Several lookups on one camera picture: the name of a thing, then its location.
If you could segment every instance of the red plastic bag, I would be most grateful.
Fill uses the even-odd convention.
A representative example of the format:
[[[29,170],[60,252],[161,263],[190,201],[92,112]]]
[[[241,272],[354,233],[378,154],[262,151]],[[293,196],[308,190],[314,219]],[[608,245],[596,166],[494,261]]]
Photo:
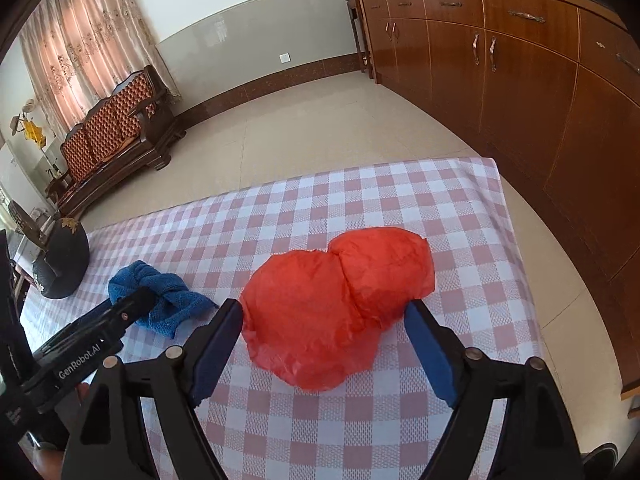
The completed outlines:
[[[351,294],[363,317],[387,330],[411,300],[435,290],[436,275],[427,240],[397,227],[348,231],[329,242],[340,258]]]
[[[240,303],[251,361],[292,386],[330,390],[373,363],[380,328],[358,312],[335,255],[272,256]]]
[[[257,366],[330,390],[371,368],[382,331],[434,288],[427,240],[398,228],[350,231],[327,253],[269,258],[241,294],[242,336]]]

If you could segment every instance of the tiled floor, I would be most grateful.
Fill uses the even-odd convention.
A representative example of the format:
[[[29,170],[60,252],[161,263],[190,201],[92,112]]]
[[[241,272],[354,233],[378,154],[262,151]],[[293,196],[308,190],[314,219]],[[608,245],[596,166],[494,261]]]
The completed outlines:
[[[127,218],[281,178],[394,160],[476,153],[423,111],[360,73],[241,105],[188,131],[164,170],[127,180],[82,218],[91,231]],[[532,208],[504,182],[546,360],[583,451],[621,450],[639,429],[598,310],[575,267]]]

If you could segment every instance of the human hand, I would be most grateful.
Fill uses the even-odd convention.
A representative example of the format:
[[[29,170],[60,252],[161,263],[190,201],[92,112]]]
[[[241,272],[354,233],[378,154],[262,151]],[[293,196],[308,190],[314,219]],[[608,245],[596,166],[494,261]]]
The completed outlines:
[[[76,390],[82,402],[89,392],[89,385],[80,383],[76,386]],[[33,451],[33,466],[44,480],[60,480],[64,455],[62,451],[36,448]]]

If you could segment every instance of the blue gripper pad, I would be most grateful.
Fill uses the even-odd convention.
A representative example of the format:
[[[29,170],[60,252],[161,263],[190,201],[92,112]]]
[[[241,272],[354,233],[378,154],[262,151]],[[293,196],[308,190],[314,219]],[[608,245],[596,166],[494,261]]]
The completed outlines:
[[[191,406],[208,399],[242,331],[242,305],[226,300],[208,325],[198,327],[184,344],[182,384]]]
[[[438,324],[420,300],[407,304],[404,328],[434,393],[450,408],[455,407],[465,375],[464,345],[451,329]]]

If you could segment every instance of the wooden sideboard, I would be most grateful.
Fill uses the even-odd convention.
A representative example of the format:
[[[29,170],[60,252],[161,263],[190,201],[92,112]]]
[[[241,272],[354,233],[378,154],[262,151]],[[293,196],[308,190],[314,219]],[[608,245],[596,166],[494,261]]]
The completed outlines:
[[[588,286],[640,393],[640,50],[591,0],[361,0],[377,83],[484,156]]]

